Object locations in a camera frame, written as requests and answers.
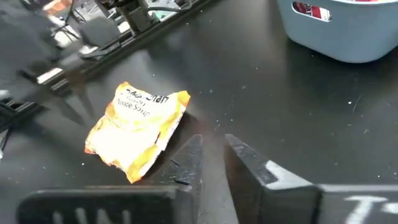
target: yellow snack bag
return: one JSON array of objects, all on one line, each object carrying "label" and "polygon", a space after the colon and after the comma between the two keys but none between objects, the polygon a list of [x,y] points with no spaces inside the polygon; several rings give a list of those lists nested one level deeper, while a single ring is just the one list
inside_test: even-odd
[{"label": "yellow snack bag", "polygon": [[159,96],[120,84],[88,134],[85,152],[123,170],[131,183],[140,180],[165,150],[189,99],[186,91]]}]

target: crumpled plastic wrapper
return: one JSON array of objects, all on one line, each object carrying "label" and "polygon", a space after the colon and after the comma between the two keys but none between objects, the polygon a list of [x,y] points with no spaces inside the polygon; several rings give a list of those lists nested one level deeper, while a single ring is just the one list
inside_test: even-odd
[{"label": "crumpled plastic wrapper", "polygon": [[131,183],[140,180],[165,150],[189,99],[186,91],[160,96],[120,84],[88,134],[85,152],[123,170]]}]

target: instant noodle packet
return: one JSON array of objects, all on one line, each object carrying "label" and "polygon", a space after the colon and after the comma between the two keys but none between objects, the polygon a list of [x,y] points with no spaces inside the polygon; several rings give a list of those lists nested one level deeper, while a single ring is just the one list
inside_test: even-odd
[{"label": "instant noodle packet", "polygon": [[123,170],[131,183],[140,180],[165,150],[189,99],[186,91],[160,96],[120,84],[89,132],[85,152]]}]

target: black table surface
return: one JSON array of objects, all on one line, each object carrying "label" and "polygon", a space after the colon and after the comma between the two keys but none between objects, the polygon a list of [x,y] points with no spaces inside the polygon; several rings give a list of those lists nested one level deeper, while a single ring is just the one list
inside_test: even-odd
[{"label": "black table surface", "polygon": [[[398,183],[397,56],[337,62],[290,41],[274,0],[223,0],[87,87],[96,119],[123,81],[153,94],[188,90],[187,113],[160,161],[202,133],[207,207],[200,220],[236,223],[223,170],[226,133],[314,183]],[[120,170],[83,152],[89,129],[45,111],[12,133],[0,163],[2,223],[13,222],[17,203],[33,190],[129,184]]]}]

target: light blue plastic bin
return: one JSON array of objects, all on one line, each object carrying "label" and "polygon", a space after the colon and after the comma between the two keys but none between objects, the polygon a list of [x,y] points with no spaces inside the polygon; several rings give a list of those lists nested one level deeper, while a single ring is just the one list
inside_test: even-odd
[{"label": "light blue plastic bin", "polygon": [[297,12],[294,0],[277,0],[287,35],[294,42],[349,63],[377,60],[398,45],[398,1],[302,0],[325,8],[330,21]]}]

